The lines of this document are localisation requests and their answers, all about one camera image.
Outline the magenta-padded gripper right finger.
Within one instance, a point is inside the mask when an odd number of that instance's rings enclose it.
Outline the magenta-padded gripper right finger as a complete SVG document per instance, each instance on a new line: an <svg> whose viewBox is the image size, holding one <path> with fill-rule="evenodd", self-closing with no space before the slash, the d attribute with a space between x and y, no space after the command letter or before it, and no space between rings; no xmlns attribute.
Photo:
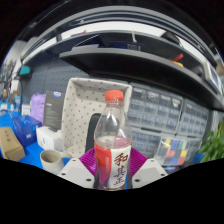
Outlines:
<svg viewBox="0 0 224 224"><path fill-rule="evenodd" d="M166 171L154 158L148 159L132 148L128 170L128 188L136 189L167 176Z"/></svg>

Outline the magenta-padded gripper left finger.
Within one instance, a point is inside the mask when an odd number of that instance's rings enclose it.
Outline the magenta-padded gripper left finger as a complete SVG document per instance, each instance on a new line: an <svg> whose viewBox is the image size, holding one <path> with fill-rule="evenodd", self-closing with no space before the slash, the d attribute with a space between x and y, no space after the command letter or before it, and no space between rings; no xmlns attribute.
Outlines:
<svg viewBox="0 0 224 224"><path fill-rule="evenodd" d="M94 149L90 149L80 158L71 158L58 176L81 187L93 189L96 174L97 161Z"/></svg>

